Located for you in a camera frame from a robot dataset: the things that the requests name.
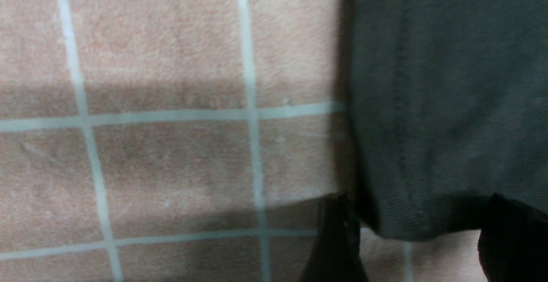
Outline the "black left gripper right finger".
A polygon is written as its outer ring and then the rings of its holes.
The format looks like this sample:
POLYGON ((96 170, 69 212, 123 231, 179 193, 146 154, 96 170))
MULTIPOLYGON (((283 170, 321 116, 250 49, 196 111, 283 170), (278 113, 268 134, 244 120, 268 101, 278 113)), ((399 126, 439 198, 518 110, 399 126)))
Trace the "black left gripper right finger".
POLYGON ((546 282, 547 214, 494 194, 478 239, 478 259, 488 282, 546 282))

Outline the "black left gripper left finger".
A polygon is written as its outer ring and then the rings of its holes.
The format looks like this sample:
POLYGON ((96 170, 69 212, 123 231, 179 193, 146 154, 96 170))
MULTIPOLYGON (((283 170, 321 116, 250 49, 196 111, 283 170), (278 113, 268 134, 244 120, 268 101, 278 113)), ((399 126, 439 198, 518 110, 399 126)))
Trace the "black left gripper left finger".
POLYGON ((360 259, 360 220, 346 194, 320 202, 319 227, 300 282, 367 282, 360 259))

